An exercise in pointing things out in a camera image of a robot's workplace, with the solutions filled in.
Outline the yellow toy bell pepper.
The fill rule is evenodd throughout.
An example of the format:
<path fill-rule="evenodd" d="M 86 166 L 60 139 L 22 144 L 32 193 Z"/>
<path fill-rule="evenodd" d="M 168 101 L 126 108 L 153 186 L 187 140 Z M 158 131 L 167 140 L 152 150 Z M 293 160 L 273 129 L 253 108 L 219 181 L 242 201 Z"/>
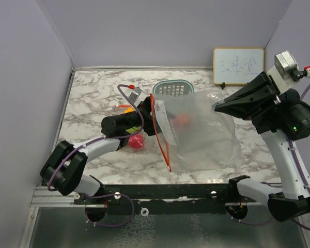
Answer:
<path fill-rule="evenodd" d="M 130 112 L 134 112 L 134 111 L 135 111 L 135 109 L 130 107 L 130 108 L 125 109 L 124 113 L 126 114 L 126 113 L 130 113 Z"/>

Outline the red toy apple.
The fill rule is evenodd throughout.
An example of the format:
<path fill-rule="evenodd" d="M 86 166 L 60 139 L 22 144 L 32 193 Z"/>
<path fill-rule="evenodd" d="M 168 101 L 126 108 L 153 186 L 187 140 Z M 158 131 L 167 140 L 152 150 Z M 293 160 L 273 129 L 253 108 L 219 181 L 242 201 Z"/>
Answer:
<path fill-rule="evenodd" d="M 129 146 L 134 150 L 142 150 L 144 148 L 144 138 L 142 134 L 136 134 L 129 138 Z"/>

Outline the orange toy tangerine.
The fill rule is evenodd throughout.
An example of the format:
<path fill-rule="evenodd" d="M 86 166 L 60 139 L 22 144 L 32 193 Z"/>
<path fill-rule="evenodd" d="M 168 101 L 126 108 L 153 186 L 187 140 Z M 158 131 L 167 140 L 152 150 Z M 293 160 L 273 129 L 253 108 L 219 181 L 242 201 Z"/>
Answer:
<path fill-rule="evenodd" d="M 174 117 L 173 123 L 177 127 L 187 127 L 190 124 L 190 116 L 186 113 L 180 113 Z"/>

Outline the green toy apple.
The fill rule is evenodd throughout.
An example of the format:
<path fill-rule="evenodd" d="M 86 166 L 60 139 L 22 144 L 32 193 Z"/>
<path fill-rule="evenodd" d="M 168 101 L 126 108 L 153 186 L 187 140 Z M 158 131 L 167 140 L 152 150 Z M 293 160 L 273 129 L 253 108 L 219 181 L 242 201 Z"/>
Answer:
<path fill-rule="evenodd" d="M 131 135 L 138 133 L 140 130 L 141 130 L 140 127 L 132 127 L 132 128 L 126 129 L 126 131 Z"/>

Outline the clear zip bag orange zipper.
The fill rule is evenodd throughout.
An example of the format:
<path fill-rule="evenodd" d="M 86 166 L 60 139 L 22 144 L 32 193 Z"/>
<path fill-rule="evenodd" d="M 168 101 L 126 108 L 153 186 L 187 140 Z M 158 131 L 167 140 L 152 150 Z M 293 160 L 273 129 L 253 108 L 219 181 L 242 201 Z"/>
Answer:
<path fill-rule="evenodd" d="M 115 106 L 115 108 L 118 108 L 118 109 L 123 110 L 123 113 L 122 113 L 123 115 L 125 115 L 124 110 L 127 109 L 127 108 L 130 108 L 130 107 L 132 107 L 132 106 L 130 106 L 130 105 L 122 105 L 122 104 L 117 104 L 117 105 Z M 138 115 L 135 111 L 134 111 L 134 112 L 130 112 L 130 113 L 132 113 L 132 116 L 131 116 L 131 117 L 134 117 L 135 115 L 136 115 L 137 117 L 139 117 L 139 115 Z M 132 124 L 133 124 L 133 119 L 130 119 L 130 118 L 127 118 L 127 120 L 123 120 L 121 123 L 123 124 L 123 127 L 125 127 L 125 130 L 126 130 L 126 129 L 129 129 L 129 128 L 132 128 L 132 127 L 140 127 L 140 128 L 141 128 L 141 126 L 132 126 Z M 136 135 L 136 134 L 139 134 L 139 133 L 143 135 L 143 138 L 144 138 L 144 148 L 143 148 L 142 150 L 134 150 L 134 149 L 132 149 L 132 148 L 129 146 L 129 144 L 128 144 L 128 146 L 129 146 L 132 150 L 137 151 L 137 152 L 141 152 L 141 151 L 145 151 L 145 150 L 146 150 L 146 141 L 145 141 L 145 134 L 144 134 L 144 131 L 143 131 L 143 129 L 141 129 L 138 133 L 135 133 L 135 134 L 133 134 L 133 135 L 131 135 L 131 134 L 128 133 L 128 135 L 131 135 L 130 137 L 132 137 L 132 136 L 134 136 L 134 135 Z"/>

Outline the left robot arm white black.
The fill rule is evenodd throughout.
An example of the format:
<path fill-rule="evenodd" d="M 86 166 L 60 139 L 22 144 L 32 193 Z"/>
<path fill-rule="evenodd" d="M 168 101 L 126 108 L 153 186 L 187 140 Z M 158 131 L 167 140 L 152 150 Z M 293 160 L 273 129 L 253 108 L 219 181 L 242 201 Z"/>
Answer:
<path fill-rule="evenodd" d="M 49 191 L 63 196 L 76 192 L 86 195 L 93 204 L 100 203 L 104 197 L 102 183 L 93 176 L 86 176 L 85 166 L 104 154 L 122 149 L 142 132 L 149 136 L 155 134 L 151 97 L 146 97 L 135 111 L 105 117 L 101 127 L 100 137 L 75 144 L 62 141 L 56 145 L 40 171 Z"/>

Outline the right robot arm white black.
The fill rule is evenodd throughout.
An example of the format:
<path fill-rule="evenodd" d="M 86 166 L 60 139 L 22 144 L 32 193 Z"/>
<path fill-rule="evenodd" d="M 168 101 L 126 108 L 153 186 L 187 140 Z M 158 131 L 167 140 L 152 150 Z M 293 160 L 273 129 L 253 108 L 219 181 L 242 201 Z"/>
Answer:
<path fill-rule="evenodd" d="M 216 112 L 250 120 L 266 143 L 282 188 L 274 188 L 243 175 L 229 180 L 232 202 L 244 197 L 267 206 L 279 222 L 310 213 L 310 175 L 295 141 L 310 136 L 310 106 L 294 89 L 279 88 L 282 78 L 261 72 L 236 93 L 218 102 Z"/>

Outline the blue white plastic basket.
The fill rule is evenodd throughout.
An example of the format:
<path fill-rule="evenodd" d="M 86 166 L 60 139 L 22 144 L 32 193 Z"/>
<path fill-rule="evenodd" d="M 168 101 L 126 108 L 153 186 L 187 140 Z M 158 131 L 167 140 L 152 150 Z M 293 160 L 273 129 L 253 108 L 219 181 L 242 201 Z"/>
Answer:
<path fill-rule="evenodd" d="M 153 94 L 182 96 L 194 93 L 193 85 L 186 80 L 166 80 L 156 83 L 152 89 Z"/>

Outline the small whiteboard wooden frame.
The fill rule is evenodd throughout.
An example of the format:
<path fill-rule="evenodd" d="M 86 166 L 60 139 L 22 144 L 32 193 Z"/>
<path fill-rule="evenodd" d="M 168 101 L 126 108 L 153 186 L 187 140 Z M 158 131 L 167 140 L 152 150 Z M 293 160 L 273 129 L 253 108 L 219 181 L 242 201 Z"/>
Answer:
<path fill-rule="evenodd" d="M 213 82 L 216 85 L 245 85 L 264 71 L 263 48 L 215 48 Z"/>

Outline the black mounting rail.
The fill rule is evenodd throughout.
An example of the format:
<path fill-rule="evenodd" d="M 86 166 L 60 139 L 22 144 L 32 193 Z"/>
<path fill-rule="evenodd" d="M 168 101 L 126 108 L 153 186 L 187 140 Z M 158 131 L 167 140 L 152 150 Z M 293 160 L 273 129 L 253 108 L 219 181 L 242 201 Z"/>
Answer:
<path fill-rule="evenodd" d="M 76 205 L 109 215 L 224 214 L 225 207 L 251 203 L 228 183 L 223 184 L 107 184 L 95 196 L 80 195 Z"/>

